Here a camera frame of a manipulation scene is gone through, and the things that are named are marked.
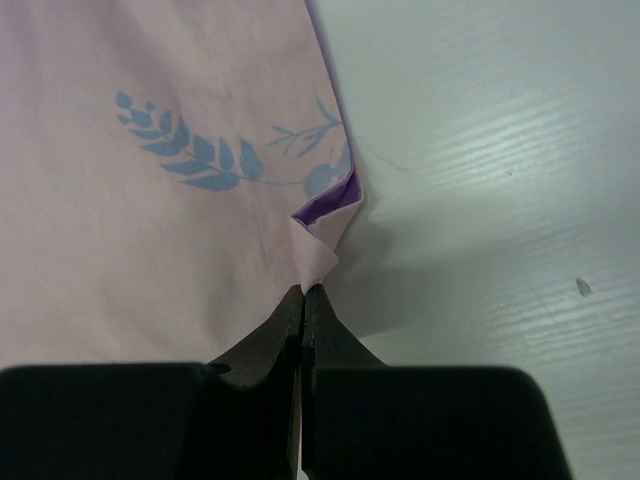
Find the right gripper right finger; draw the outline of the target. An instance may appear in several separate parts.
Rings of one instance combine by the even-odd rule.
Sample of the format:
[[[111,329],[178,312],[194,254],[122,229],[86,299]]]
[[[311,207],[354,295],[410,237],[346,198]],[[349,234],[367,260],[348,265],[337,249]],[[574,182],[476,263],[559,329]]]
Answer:
[[[504,366],[392,367],[305,297],[301,463],[311,479],[568,479],[547,400]]]

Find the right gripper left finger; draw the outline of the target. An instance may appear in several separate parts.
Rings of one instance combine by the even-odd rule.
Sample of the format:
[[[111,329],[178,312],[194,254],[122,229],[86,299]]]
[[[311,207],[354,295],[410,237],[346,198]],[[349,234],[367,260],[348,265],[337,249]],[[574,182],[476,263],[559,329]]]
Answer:
[[[5,479],[292,479],[304,297],[207,363],[23,365],[1,373]]]

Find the pink cloth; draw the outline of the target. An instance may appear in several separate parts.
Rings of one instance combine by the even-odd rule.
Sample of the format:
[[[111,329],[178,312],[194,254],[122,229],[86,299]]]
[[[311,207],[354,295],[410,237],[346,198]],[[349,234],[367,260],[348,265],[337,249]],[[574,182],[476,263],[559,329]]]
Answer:
[[[1,5],[1,363],[210,360],[362,201],[304,1]]]

